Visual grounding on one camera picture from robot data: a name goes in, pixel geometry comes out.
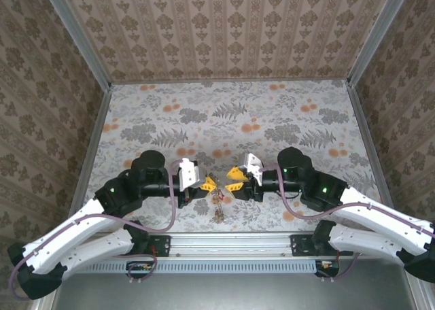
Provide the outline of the metal band with many keyrings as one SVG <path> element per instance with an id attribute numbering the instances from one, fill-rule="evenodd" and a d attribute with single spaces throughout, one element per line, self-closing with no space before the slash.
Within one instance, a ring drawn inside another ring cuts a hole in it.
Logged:
<path id="1" fill-rule="evenodd" d="M 213 192 L 209 192 L 209 195 L 211 196 L 211 202 L 215 206 L 215 215 L 214 219 L 217 224 L 220 224 L 224 221 L 224 210 L 222 208 L 223 201 L 219 200 L 218 198 L 218 190 L 221 189 L 219 184 L 216 184 L 216 189 Z"/>

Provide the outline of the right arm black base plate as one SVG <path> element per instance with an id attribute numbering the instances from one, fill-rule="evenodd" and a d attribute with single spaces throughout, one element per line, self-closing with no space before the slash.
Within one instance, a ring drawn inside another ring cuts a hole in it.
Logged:
<path id="1" fill-rule="evenodd" d="M 310 234 L 291 235 L 290 243 L 292 255 L 294 257 L 315 256 L 317 251 L 314 242 L 312 241 L 312 237 L 313 235 Z"/>

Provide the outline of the grey metal shelf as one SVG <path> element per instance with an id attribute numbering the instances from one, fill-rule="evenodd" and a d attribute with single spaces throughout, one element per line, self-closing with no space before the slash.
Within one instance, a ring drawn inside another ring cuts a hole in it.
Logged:
<path id="1" fill-rule="evenodd" d="M 339 280 L 297 274 L 75 275 L 43 310 L 416 310 L 401 271 L 360 264 Z"/>

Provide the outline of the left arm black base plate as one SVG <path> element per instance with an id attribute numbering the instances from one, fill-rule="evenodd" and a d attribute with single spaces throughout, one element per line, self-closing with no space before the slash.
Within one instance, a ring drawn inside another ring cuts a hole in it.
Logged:
<path id="1" fill-rule="evenodd" d="M 169 257 L 171 250 L 170 235 L 151 235 L 146 252 L 155 257 Z"/>

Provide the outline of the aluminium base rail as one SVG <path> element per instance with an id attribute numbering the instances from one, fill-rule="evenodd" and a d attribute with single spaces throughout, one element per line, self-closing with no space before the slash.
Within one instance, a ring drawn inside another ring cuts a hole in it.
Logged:
<path id="1" fill-rule="evenodd" d="M 169 257 L 290 257 L 290 236 L 309 232 L 170 232 Z"/>

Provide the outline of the floral printed tablecloth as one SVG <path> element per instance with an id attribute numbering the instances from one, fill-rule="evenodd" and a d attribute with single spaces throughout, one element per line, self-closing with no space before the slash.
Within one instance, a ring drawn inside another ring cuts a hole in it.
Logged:
<path id="1" fill-rule="evenodd" d="M 342 80 L 116 85 L 86 194 L 146 150 L 161 152 L 167 164 L 197 161 L 224 191 L 240 155 L 269 164 L 290 146 L 317 170 L 381 200 Z"/>

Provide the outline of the aluminium table side rail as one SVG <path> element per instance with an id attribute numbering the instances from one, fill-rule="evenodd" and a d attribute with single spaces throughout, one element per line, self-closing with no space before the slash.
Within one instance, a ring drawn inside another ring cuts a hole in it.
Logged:
<path id="1" fill-rule="evenodd" d="M 351 101 L 353 111 L 355 114 L 356 121 L 360 128 L 360 133 L 362 136 L 362 140 L 364 142 L 364 146 L 366 148 L 366 153 L 368 155 L 368 160 L 370 162 L 370 166 L 372 168 L 372 173 L 377 184 L 377 188 L 379 191 L 379 196 L 383 204 L 395 208 L 391 194 L 389 192 L 387 182 L 385 176 L 383 174 L 383 170 L 381 168 L 381 163 L 379 161 L 379 157 L 377 155 L 377 151 L 375 145 L 372 140 L 372 136 L 370 134 L 370 129 L 368 127 L 368 123 L 366 121 L 364 110 L 361 106 L 360 100 L 358 98 L 358 94 L 356 89 L 350 85 L 350 83 L 345 80 L 345 85 L 347 88 L 347 92 L 349 95 L 349 99 Z"/>
<path id="2" fill-rule="evenodd" d="M 90 137 L 88 149 L 84 159 L 84 164 L 82 165 L 82 170 L 77 182 L 75 193 L 73 195 L 68 218 L 73 216 L 77 212 L 77 210 L 79 210 L 87 201 L 86 191 L 88 189 L 90 176 L 92 173 L 94 160 L 97 155 L 98 145 L 105 124 L 105 119 L 109 109 L 110 101 L 111 86 L 103 93 L 103 98 L 101 99 L 100 108 Z"/>

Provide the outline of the aluminium frame post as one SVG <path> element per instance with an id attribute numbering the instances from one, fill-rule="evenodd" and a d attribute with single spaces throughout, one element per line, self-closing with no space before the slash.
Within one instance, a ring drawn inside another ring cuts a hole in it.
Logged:
<path id="1" fill-rule="evenodd" d="M 347 82 L 350 87 L 354 88 L 359 82 L 404 1 L 405 0 L 386 0 L 383 4 L 378 17 L 349 72 L 349 75 L 347 76 Z"/>
<path id="2" fill-rule="evenodd" d="M 102 62 L 97 56 L 96 50 L 87 37 L 85 26 L 79 22 L 73 8 L 67 0 L 49 0 L 59 18 L 69 32 L 72 40 L 76 44 L 80 54 L 89 66 L 95 80 L 98 82 L 102 91 L 106 93 L 111 86 L 111 80 Z"/>

